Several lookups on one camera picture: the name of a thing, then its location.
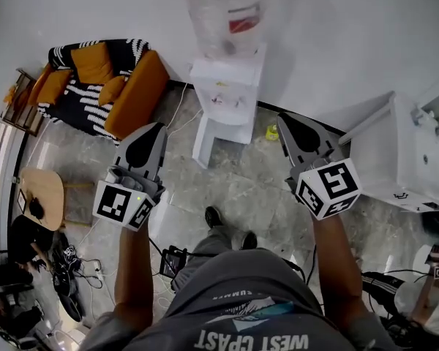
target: gray tile floor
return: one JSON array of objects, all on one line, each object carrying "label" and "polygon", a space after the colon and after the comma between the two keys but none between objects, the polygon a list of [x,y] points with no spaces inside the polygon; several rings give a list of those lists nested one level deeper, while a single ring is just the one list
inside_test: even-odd
[{"label": "gray tile floor", "polygon": [[[174,88],[165,95],[154,114],[155,120],[168,123],[172,119],[181,91],[182,88]],[[180,128],[199,110],[195,92],[186,90],[170,131]],[[290,164],[283,156],[279,142],[265,139],[266,127],[274,123],[276,113],[258,108],[252,142],[248,146],[217,140],[208,170],[191,158],[200,116],[168,141],[165,166],[160,171],[166,192],[150,218],[151,237],[161,249],[174,244],[191,251],[207,233],[203,218],[205,207],[215,205],[228,224],[238,230],[233,244],[239,245],[244,231],[253,230],[259,246],[295,261],[308,274],[314,247],[311,219],[283,181],[288,177]],[[21,166],[55,170],[67,182],[96,182],[105,177],[115,152],[115,146],[108,140],[86,135],[65,124],[45,124],[38,137],[29,139]],[[66,218],[90,221],[93,196],[93,190],[71,190]],[[342,219],[363,271],[411,268],[418,248],[433,240],[424,233],[417,215],[403,213],[367,197],[361,197]],[[88,231],[84,227],[67,227],[66,234],[70,243],[78,248],[80,257],[100,259],[104,273],[113,273],[118,260],[120,229],[99,221],[86,235]],[[157,272],[160,257],[154,250],[151,256],[153,272]],[[86,264],[85,272],[94,272],[91,264]],[[398,276],[413,279],[411,273]],[[107,290],[91,289],[87,282],[79,280],[85,324],[93,324],[95,317],[113,308],[109,295],[113,297],[115,278],[115,274],[106,277]],[[35,274],[34,285],[48,325],[56,324],[59,305],[50,274],[45,271]],[[313,275],[310,287],[319,298],[317,273]],[[154,319],[158,320],[173,293],[169,290],[168,279],[163,280],[161,276],[154,277],[154,291]]]}]

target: cushion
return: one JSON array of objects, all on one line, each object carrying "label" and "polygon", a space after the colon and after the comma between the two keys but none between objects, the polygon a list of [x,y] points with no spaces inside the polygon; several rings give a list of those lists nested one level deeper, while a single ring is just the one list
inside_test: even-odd
[{"label": "cushion", "polygon": [[37,97],[39,96],[39,93],[42,90],[42,87],[45,84],[45,81],[49,77],[49,75],[53,72],[52,66],[48,63],[45,65],[44,70],[42,71],[41,75],[36,81],[36,84],[34,85],[31,94],[29,95],[28,104],[29,105],[36,105],[37,104]]},{"label": "cushion", "polygon": [[50,73],[37,97],[37,102],[55,105],[57,99],[64,93],[71,74],[72,70],[58,70]]},{"label": "cushion", "polygon": [[105,43],[72,50],[72,59],[81,83],[106,84],[113,78],[108,46]]},{"label": "cushion", "polygon": [[108,104],[109,102],[115,101],[119,97],[124,87],[125,87],[124,75],[119,75],[118,77],[109,80],[109,82],[107,82],[104,85],[104,87],[102,87],[100,97],[98,100],[100,107]]}]

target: person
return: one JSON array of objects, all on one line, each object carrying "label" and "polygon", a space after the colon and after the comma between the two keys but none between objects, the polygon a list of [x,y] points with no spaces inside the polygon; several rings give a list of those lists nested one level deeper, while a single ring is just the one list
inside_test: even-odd
[{"label": "person", "polygon": [[44,318],[38,301],[34,302],[34,306],[29,311],[21,312],[16,317],[13,317],[10,312],[0,298],[0,328],[17,339],[25,337]]},{"label": "person", "polygon": [[52,271],[52,263],[46,251],[52,247],[53,231],[37,224],[23,214],[16,217],[8,230],[9,260],[26,271],[34,269],[31,261],[34,257],[44,262],[48,271]]},{"label": "person", "polygon": [[147,226],[123,228],[116,307],[102,315],[84,350],[398,350],[361,299],[362,280],[339,216],[313,220],[320,304],[288,264],[265,249],[231,249],[231,229],[206,209],[207,238],[173,280],[176,296],[153,320]]}]

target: wooden table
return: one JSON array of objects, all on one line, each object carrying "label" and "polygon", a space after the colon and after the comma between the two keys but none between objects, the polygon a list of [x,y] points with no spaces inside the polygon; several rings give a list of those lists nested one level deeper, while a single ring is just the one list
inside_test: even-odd
[{"label": "wooden table", "polygon": [[[65,184],[59,174],[52,170],[25,167],[20,173],[20,189],[26,198],[24,215],[52,231],[59,229],[62,224],[90,227],[90,224],[64,219],[65,189],[71,187],[90,187],[93,185],[93,183]],[[29,212],[29,203],[33,197],[36,197],[44,208],[44,217],[41,220],[38,220]]]}]

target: gray pants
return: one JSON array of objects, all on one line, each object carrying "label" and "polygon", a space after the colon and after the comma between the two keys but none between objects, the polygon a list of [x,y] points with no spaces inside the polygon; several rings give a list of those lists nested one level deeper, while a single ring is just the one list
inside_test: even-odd
[{"label": "gray pants", "polygon": [[[231,229],[227,226],[220,225],[210,229],[208,236],[200,241],[193,250],[194,254],[222,254],[230,251],[231,246]],[[191,256],[187,264],[177,273],[176,278],[172,281],[172,288],[178,292],[190,280],[192,275],[199,267],[205,264],[211,257]]]}]

